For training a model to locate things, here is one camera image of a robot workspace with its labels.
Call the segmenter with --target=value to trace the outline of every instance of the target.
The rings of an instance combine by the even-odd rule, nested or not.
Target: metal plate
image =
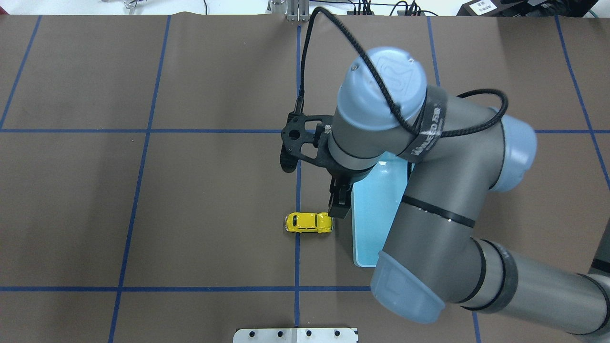
[[[355,328],[240,329],[233,343],[357,343]]]

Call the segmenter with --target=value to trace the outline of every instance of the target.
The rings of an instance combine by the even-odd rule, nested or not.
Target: brown table surface
[[[523,182],[478,237],[586,273],[608,220],[610,20],[342,17],[457,94],[493,87],[537,130]],[[0,341],[231,342],[238,328],[359,329],[361,342],[575,342],[448,305],[419,325],[379,305],[329,175],[279,168],[306,26],[282,16],[0,16]],[[314,29],[308,114],[332,114],[356,53]],[[474,99],[496,104],[495,99]]]

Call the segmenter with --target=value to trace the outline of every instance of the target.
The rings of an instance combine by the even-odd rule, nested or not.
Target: light blue joint cap
[[[408,52],[387,46],[369,50],[368,56],[392,99],[400,105],[401,115],[405,119],[417,115],[426,98],[422,65]],[[360,57],[351,64],[339,88],[337,108],[345,121],[359,129],[382,131],[400,125]]]
[[[524,121],[510,115],[502,117],[504,130],[504,162],[493,192],[506,192],[521,182],[536,156],[536,132]]]
[[[438,295],[384,251],[379,252],[371,291],[390,311],[421,324],[434,323],[445,308]]]

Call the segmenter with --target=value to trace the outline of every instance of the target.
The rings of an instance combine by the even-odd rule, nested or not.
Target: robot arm
[[[445,131],[485,122],[496,111],[426,85],[421,65],[396,48],[369,51],[401,115],[405,130],[373,82],[364,61],[352,63],[337,97],[334,116],[305,116],[303,99],[282,130],[281,164],[298,159],[327,168],[333,177],[329,213],[345,217],[351,186],[390,151],[416,162],[409,186],[371,282],[386,308],[420,323],[437,320],[445,303],[500,313],[606,342],[610,333],[610,279],[568,273],[500,244],[472,238],[489,190],[515,187],[532,164],[536,135],[529,125],[504,116],[485,130],[440,138]],[[306,121],[320,121],[315,133]],[[304,143],[316,158],[300,153]]]

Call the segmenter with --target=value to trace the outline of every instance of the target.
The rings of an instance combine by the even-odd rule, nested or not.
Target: black label
[[[428,87],[419,134],[401,154],[413,163],[423,160],[443,133],[447,113],[447,94],[440,88]]]

